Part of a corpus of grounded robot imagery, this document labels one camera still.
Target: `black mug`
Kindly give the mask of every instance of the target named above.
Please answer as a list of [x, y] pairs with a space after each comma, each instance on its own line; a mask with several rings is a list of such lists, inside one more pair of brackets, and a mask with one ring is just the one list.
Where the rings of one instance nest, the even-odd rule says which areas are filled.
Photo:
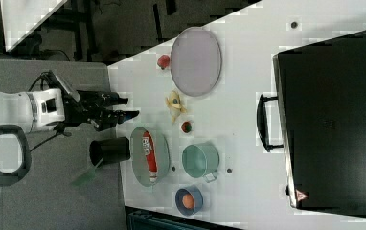
[[129, 151], [129, 140], [126, 137], [119, 137], [103, 141], [92, 141], [90, 144], [90, 160], [94, 166], [101, 166], [128, 160], [131, 157]]

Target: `food item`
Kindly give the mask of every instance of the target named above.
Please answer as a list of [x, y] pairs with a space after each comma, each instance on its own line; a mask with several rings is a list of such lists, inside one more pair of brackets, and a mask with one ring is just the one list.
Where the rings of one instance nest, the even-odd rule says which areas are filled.
[[189, 133], [192, 131], [192, 124], [190, 122], [184, 122], [181, 128], [184, 133]]
[[183, 195], [183, 206], [187, 209], [193, 209], [194, 208], [194, 199], [191, 194]]
[[144, 147], [145, 156], [147, 158], [149, 168], [149, 179], [150, 182], [154, 183], [156, 182], [157, 179], [156, 158], [152, 137], [150, 136], [148, 131], [146, 131], [143, 135], [142, 145]]
[[172, 116], [172, 123], [176, 121], [176, 118], [180, 116], [181, 113], [187, 113], [187, 109], [183, 107], [180, 102], [179, 94], [176, 91], [172, 91], [168, 98], [165, 98], [166, 106]]
[[161, 68], [161, 69], [165, 69], [166, 67], [169, 66], [169, 64], [171, 63], [171, 58], [167, 55], [163, 55], [161, 56], [159, 59], [158, 59], [158, 66]]

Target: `green cup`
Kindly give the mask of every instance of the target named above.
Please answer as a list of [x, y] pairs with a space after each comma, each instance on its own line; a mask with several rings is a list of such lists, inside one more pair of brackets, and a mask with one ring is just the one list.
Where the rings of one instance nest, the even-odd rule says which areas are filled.
[[186, 173], [193, 178], [203, 177], [207, 183], [217, 179], [215, 171], [218, 168], [219, 156], [211, 143], [187, 146], [183, 150], [182, 162]]

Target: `briefcase handle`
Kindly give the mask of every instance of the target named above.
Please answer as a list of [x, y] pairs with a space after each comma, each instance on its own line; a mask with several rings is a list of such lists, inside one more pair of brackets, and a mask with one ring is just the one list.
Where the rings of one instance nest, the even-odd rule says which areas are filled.
[[270, 145], [269, 143], [269, 132], [267, 127], [267, 116], [266, 116], [266, 108], [264, 107], [264, 103], [269, 101], [278, 100], [278, 97], [265, 97], [263, 94], [260, 96], [260, 100], [258, 102], [257, 109], [257, 127], [258, 132], [262, 141], [264, 148], [267, 152], [270, 152], [276, 148], [283, 148], [284, 145]]

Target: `blue bowl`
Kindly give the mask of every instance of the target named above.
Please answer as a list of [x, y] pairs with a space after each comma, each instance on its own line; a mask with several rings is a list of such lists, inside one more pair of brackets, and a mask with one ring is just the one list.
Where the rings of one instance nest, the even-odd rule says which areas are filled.
[[[194, 199], [193, 209], [188, 209], [183, 205], [183, 196], [186, 194], [192, 195]], [[189, 216], [201, 210], [201, 208], [203, 207], [203, 195], [195, 185], [192, 185], [184, 189], [179, 189], [176, 192], [175, 202], [177, 209], [180, 211], [180, 213], [183, 214], [184, 216]]]

